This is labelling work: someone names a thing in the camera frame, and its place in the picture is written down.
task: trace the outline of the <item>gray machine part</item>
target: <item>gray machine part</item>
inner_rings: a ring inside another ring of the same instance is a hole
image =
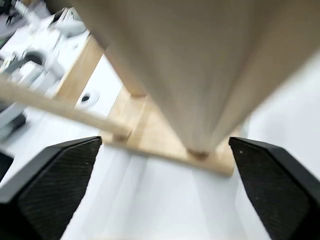
[[[61,80],[64,69],[60,64],[45,53],[27,50],[23,58],[12,62],[4,72],[11,75],[28,62],[34,62],[32,71],[19,80],[19,84],[33,91],[45,93],[56,81]],[[7,138],[13,131],[26,123],[23,111],[27,106],[17,102],[8,103],[0,100],[0,140]]]

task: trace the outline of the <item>wooden post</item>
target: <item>wooden post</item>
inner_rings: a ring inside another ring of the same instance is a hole
[[[102,117],[73,108],[67,103],[49,99],[40,93],[32,92],[13,82],[7,81],[5,73],[0,77],[0,98],[35,107],[61,117],[71,119],[114,134],[117,138],[127,139],[131,130]]]
[[[141,82],[139,82],[139,80],[136,79],[128,70],[127,66],[119,60],[116,50],[112,46],[108,46],[104,54],[111,63],[127,91],[131,94],[131,97],[145,97],[147,95],[145,88],[142,86]]]

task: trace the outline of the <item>wooden board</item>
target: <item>wooden board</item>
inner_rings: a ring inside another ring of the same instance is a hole
[[[183,144],[210,152],[320,46],[319,0],[71,0]]]
[[[53,98],[75,106],[103,54],[104,50],[95,38],[88,36],[81,53],[64,74]]]
[[[123,87],[108,119],[126,123],[133,128],[128,140],[116,140],[111,134],[101,132],[104,144],[126,148],[135,152],[158,156],[169,161],[183,163],[230,176],[235,160],[228,145],[223,141],[216,151],[206,157],[190,154],[170,128],[150,98],[132,98]]]

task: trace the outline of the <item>wooden dowel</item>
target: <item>wooden dowel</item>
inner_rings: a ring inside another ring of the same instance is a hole
[[[32,92],[13,82],[7,81],[8,75],[0,75],[0,98],[9,102],[18,102],[35,107],[61,117],[71,119],[92,127],[112,133],[117,137],[128,138],[131,130],[113,121],[97,115],[73,108],[61,101],[47,98],[37,92]]]

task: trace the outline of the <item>white table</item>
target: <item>white table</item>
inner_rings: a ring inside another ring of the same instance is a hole
[[[18,31],[3,51],[19,44],[23,31],[26,29]],[[80,42],[82,39],[67,45],[80,46]],[[60,51],[59,61],[70,66],[78,48]],[[103,56],[84,90],[101,93],[90,111],[106,116],[121,87]],[[44,147],[94,136],[99,131],[30,107],[26,114],[28,124],[2,144],[15,155],[6,179]],[[237,171],[227,178],[102,146],[87,192],[62,239],[247,240],[235,206],[239,179]],[[244,203],[248,204],[248,199],[244,198]]]

